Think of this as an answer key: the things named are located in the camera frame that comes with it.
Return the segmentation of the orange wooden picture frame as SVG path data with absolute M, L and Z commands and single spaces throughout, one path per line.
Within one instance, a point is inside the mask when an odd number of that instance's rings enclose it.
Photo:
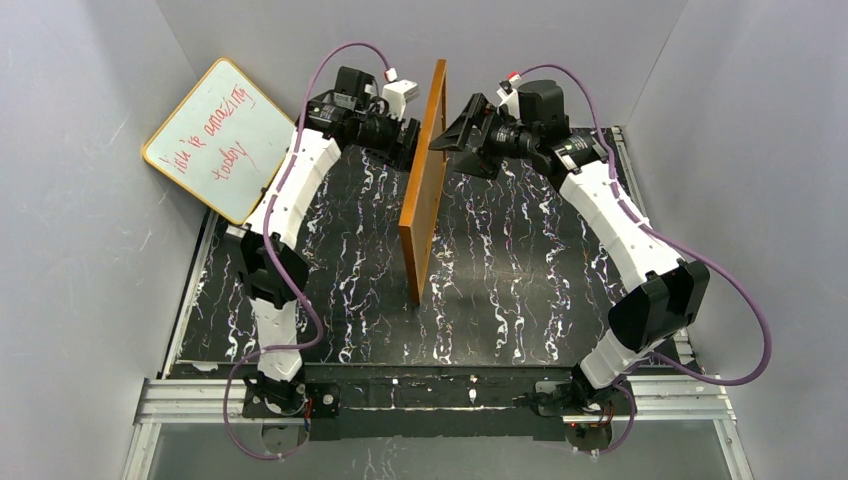
M 429 149 L 446 129 L 447 61 L 436 63 L 398 228 L 411 303 L 421 304 L 447 169 L 447 154 Z

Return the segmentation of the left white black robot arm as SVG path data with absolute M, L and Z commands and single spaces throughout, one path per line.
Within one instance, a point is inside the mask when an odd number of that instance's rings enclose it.
M 359 147 L 399 171 L 411 168 L 421 123 L 405 116 L 419 86 L 394 70 L 379 86 L 373 75 L 342 66 L 334 86 L 309 98 L 297 118 L 283 164 L 247 220 L 225 239 L 249 300 L 258 335 L 261 379 L 292 381 L 302 367 L 297 310 L 309 266 L 296 251 L 304 217 L 345 148 Z

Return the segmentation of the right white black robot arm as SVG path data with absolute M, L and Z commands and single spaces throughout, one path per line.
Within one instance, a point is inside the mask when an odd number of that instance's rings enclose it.
M 608 331 L 572 374 L 573 391 L 600 392 L 695 320 L 709 271 L 647 233 L 649 220 L 611 174 L 612 159 L 600 139 L 571 130 L 555 81 L 502 82 L 498 97 L 492 103 L 473 94 L 429 148 L 455 153 L 457 172 L 490 180 L 504 160 L 528 161 L 600 241 L 626 295 L 609 311 Z

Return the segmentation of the whiteboard with red writing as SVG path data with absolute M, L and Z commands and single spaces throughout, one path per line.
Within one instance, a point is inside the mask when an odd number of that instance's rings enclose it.
M 232 61 L 216 60 L 141 149 L 181 188 L 240 225 L 278 171 L 293 121 Z

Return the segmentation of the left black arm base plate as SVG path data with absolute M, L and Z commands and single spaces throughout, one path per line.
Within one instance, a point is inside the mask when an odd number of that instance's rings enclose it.
M 335 418 L 340 412 L 341 394 L 337 385 L 325 383 L 248 383 L 242 416 L 260 418 Z

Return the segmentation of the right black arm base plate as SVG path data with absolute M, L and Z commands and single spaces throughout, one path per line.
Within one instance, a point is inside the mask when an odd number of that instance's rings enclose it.
M 605 416 L 629 415 L 634 411 L 628 396 L 629 382 L 601 390 L 585 389 L 572 380 L 536 382 L 525 395 L 529 408 L 542 417 L 588 415 L 598 420 Z

